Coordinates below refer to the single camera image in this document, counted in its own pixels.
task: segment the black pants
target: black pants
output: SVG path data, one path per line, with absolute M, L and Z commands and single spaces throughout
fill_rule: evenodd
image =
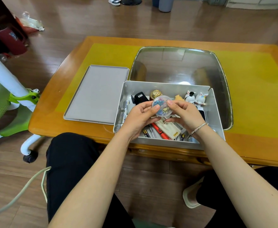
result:
M 87 137 L 74 133 L 63 133 L 53 138 L 46 152 L 46 165 L 52 166 L 51 170 L 47 172 L 49 221 L 98 157 L 96 143 Z M 278 190 L 278 167 L 264 167 L 256 171 Z M 207 228 L 215 226 L 245 227 L 214 171 L 205 175 L 197 193 L 197 201 L 216 210 L 206 226 Z M 113 226 L 134 227 L 131 217 L 115 194 L 103 224 L 103 227 Z

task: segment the white bunny figurine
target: white bunny figurine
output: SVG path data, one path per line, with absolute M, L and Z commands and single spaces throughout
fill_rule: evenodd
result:
M 195 98 L 195 103 L 198 105 L 205 105 L 205 97 L 208 96 L 209 94 L 202 94 L 200 92 L 200 94 L 198 94 Z
M 188 93 L 184 96 L 184 100 L 189 103 L 194 103 L 195 102 L 194 92 L 190 92 L 188 90 Z

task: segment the wooden table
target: wooden table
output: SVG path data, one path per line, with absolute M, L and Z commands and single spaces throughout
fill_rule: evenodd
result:
M 278 166 L 276 45 L 87 37 L 51 78 L 33 112 L 30 132 L 50 137 L 73 132 L 107 144 L 114 136 L 113 126 L 66 121 L 63 114 L 89 65 L 131 69 L 138 50 L 143 46 L 213 51 L 227 77 L 232 100 L 234 125 L 225 131 L 226 141 L 250 164 Z M 202 150 L 131 143 L 129 152 L 146 157 L 209 164 Z

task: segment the person's right hand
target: person's right hand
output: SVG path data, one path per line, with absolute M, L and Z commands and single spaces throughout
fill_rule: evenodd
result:
M 189 133 L 205 123 L 196 106 L 186 101 L 168 100 L 167 105 L 173 110 L 173 114 L 177 114 L 180 118 L 169 118 L 166 122 L 177 122 L 181 124 Z

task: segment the smartphone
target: smartphone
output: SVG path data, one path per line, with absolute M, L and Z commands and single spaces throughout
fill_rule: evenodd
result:
M 205 119 L 205 113 L 203 110 L 198 110 L 202 116 L 202 118 L 204 119 L 204 121 L 206 122 L 206 119 Z

